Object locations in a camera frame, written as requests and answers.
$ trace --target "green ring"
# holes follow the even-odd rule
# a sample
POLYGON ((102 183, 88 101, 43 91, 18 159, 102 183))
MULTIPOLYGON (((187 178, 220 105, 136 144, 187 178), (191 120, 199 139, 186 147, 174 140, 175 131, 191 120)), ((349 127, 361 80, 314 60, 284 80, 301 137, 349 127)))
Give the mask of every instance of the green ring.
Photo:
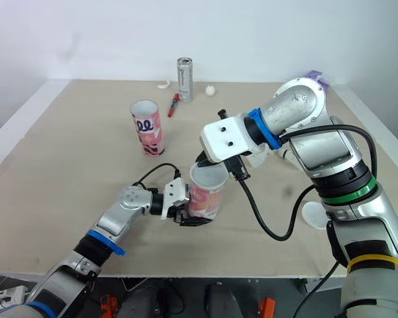
POLYGON ((376 184, 377 180, 374 178, 374 176, 372 176, 371 180, 364 187, 361 187, 359 190, 356 190, 355 192, 342 195, 341 197, 322 197, 322 199, 325 203, 331 203, 331 204, 346 203, 349 201, 359 199, 364 195, 367 195, 370 191, 372 191, 372 189, 375 187, 376 184))

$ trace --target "wooden table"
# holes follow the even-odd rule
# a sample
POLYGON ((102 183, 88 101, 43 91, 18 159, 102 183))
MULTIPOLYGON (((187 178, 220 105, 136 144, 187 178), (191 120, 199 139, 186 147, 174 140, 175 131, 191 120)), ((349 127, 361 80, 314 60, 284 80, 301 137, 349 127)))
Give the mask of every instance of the wooden table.
MULTIPOLYGON (((166 112, 177 85, 156 82, 72 81, 40 116, 0 165, 0 272, 43 274, 64 257, 117 198, 119 190, 162 162, 177 165, 186 180, 201 151, 199 133, 229 115, 249 111, 272 98, 280 83, 218 83, 207 97, 206 83, 195 84, 195 99, 166 112), (159 158, 142 155, 130 105, 139 99, 160 108, 166 143, 159 158)), ((345 123, 363 126, 330 89, 327 107, 345 123)), ((367 146, 356 137, 370 165, 367 146)), ((377 146, 378 180, 398 214, 398 168, 377 146)), ((247 180, 263 218, 277 234, 288 226, 291 209, 308 177, 270 156, 247 180)), ((173 171, 162 168, 146 184, 162 186, 173 171)), ((307 201, 317 200, 316 192, 307 201)), ((325 231, 299 215, 292 237, 277 242, 256 222, 241 187, 230 180, 221 210, 210 224, 179 227, 156 216, 138 218, 121 243, 126 256, 103 267, 109 276, 323 276, 334 264, 325 231)), ((345 275, 339 268, 335 275, 345 275)))

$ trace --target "silver can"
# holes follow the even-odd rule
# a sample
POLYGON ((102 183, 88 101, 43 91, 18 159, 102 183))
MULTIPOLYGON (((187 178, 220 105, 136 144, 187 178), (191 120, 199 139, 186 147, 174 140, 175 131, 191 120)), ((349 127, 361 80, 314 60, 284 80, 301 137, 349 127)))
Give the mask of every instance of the silver can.
POLYGON ((179 100, 193 100, 193 60, 179 58, 177 61, 179 100))

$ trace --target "white disc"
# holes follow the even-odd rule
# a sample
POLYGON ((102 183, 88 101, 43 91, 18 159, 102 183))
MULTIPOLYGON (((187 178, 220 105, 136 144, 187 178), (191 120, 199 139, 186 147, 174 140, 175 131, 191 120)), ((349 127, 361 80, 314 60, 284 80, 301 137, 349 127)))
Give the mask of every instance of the white disc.
POLYGON ((325 230, 328 217, 319 202, 306 202, 302 208, 302 216, 307 224, 318 230, 325 230))

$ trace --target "pink cup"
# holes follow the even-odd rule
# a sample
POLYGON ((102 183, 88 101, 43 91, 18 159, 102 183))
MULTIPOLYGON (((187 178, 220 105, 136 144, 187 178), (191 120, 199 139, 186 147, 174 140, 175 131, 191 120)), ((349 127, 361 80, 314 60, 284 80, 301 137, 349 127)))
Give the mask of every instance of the pink cup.
POLYGON ((213 220, 221 204, 221 190, 228 180, 224 164, 190 169, 190 202, 188 213, 191 217, 205 217, 213 220))
POLYGON ((153 157, 159 156, 164 151, 164 140, 158 105, 153 101, 136 101, 130 110, 143 153, 153 157))

